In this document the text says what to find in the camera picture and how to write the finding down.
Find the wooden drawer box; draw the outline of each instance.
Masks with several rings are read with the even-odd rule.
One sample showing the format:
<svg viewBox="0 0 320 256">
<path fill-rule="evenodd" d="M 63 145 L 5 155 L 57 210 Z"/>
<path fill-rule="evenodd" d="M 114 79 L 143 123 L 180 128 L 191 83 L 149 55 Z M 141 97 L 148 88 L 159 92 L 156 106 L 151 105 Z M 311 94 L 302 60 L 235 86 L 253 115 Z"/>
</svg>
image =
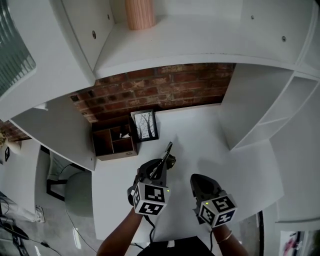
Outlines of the wooden drawer box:
<svg viewBox="0 0 320 256">
<path fill-rule="evenodd" d="M 92 139 L 96 157 L 106 161 L 137 156 L 134 129 L 135 125 L 129 115 L 94 122 Z M 120 138 L 120 134 L 129 134 L 130 137 Z"/>
</svg>

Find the black photo frame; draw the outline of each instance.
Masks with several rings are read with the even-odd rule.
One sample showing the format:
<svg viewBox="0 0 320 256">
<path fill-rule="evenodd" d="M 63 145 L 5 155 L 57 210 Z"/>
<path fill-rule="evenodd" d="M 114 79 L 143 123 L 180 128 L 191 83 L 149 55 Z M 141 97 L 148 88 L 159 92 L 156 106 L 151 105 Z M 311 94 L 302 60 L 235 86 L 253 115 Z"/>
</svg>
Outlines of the black photo frame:
<svg viewBox="0 0 320 256">
<path fill-rule="evenodd" d="M 138 142 L 158 140 L 158 130 L 153 109 L 131 112 Z"/>
<path fill-rule="evenodd" d="M 10 149 L 9 149 L 9 147 L 7 147 L 5 149 L 5 151 L 4 151 L 4 159 L 5 159 L 5 161 L 8 161 L 9 157 L 10 157 Z"/>
</svg>

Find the bracelet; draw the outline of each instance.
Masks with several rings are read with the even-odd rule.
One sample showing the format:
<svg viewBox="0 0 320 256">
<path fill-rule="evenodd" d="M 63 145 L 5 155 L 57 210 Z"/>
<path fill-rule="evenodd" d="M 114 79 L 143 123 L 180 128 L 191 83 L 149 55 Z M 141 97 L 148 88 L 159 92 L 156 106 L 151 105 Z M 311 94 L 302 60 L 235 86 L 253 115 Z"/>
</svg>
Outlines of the bracelet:
<svg viewBox="0 0 320 256">
<path fill-rule="evenodd" d="M 232 231 L 230 231 L 230 234 L 226 238 L 222 239 L 220 242 L 217 242 L 217 244 L 221 244 L 222 242 L 228 240 L 231 237 L 231 235 L 232 235 Z"/>
</svg>

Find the black cable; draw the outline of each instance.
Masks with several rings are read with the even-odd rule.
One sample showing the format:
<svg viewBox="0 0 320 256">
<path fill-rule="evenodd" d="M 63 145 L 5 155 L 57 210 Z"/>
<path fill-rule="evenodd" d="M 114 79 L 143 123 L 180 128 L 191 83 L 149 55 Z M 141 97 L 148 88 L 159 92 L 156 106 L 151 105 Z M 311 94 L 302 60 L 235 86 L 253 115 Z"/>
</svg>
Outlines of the black cable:
<svg viewBox="0 0 320 256">
<path fill-rule="evenodd" d="M 1 214 L 1 216 L 4 216 L 9 212 L 10 206 L 9 206 L 8 202 L 5 199 L 3 199 L 2 197 L 0 198 L 0 200 L 3 200 L 6 203 L 6 205 L 8 206 L 8 210 L 6 210 L 5 213 Z"/>
<path fill-rule="evenodd" d="M 213 243 L 212 243 L 212 234 L 213 234 L 214 230 L 212 229 L 210 232 L 210 252 L 212 252 L 212 249 L 214 247 Z"/>
<path fill-rule="evenodd" d="M 144 250 L 145 248 L 143 248 L 142 246 L 140 246 L 139 244 L 137 244 L 136 242 L 134 243 L 130 243 L 131 246 L 137 246 L 139 247 L 140 249 Z"/>
<path fill-rule="evenodd" d="M 62 174 L 62 172 L 64 171 L 64 169 L 66 169 L 68 166 L 72 165 L 72 163 L 69 163 L 67 166 L 63 167 L 62 171 L 60 172 L 59 176 Z"/>
<path fill-rule="evenodd" d="M 49 246 L 49 244 L 47 244 L 46 242 L 38 242 L 38 241 L 32 240 L 32 239 L 30 239 L 30 238 L 29 238 L 29 240 L 31 240 L 31 241 L 33 241 L 33 242 L 36 242 L 36 243 L 42 245 L 43 247 L 49 248 L 49 249 L 51 249 L 52 251 L 54 251 L 54 252 L 56 252 L 57 254 L 59 254 L 60 256 L 62 256 L 62 255 L 60 254 L 60 252 L 58 252 L 57 250 L 51 248 L 51 247 Z"/>
<path fill-rule="evenodd" d="M 145 220 L 146 220 L 147 222 L 149 222 L 149 224 L 153 227 L 153 229 L 151 229 L 151 232 L 150 232 L 150 234 L 149 234 L 150 244 L 151 244 L 151 243 L 153 242 L 153 241 L 152 241 L 152 233 L 153 233 L 153 231 L 155 230 L 156 226 L 152 223 L 152 221 L 150 220 L 150 218 L 149 218 L 148 215 L 143 215 L 143 216 L 144 216 Z"/>
<path fill-rule="evenodd" d="M 96 251 L 95 249 L 93 249 L 93 248 L 86 242 L 86 240 L 84 240 L 84 238 L 82 237 L 82 235 L 81 235 L 81 234 L 79 233 L 79 231 L 76 229 L 75 224 L 74 224 L 74 222 L 72 221 L 72 219 L 71 219 L 68 211 L 65 210 L 65 212 L 66 212 L 66 214 L 68 215 L 68 217 L 69 217 L 69 219 L 70 219 L 70 221 L 71 221 L 71 223 L 72 223 L 72 225 L 73 225 L 74 230 L 79 234 L 79 236 L 80 236 L 80 237 L 82 238 L 82 240 L 86 243 L 86 245 L 89 246 L 95 253 L 97 253 L 97 251 Z"/>
<path fill-rule="evenodd" d="M 9 212 L 10 206 L 9 206 L 8 202 L 5 199 L 0 198 L 0 200 L 3 200 L 6 203 L 6 205 L 8 206 L 8 210 L 6 210 L 6 212 L 4 214 L 0 214 L 0 217 L 5 217 L 6 218 L 4 223 L 2 222 L 2 220 L 0 218 L 0 225 L 3 226 L 4 224 L 7 223 L 8 217 L 6 216 L 6 214 Z"/>
</svg>

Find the white wall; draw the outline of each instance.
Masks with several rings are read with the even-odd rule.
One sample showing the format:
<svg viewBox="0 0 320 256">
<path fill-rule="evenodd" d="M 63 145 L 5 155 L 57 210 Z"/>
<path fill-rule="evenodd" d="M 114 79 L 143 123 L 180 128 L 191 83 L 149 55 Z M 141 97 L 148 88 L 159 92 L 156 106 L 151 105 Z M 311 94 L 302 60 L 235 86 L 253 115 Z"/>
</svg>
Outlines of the white wall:
<svg viewBox="0 0 320 256">
<path fill-rule="evenodd" d="M 320 218 L 320 88 L 271 139 L 285 196 L 279 221 Z"/>
</svg>

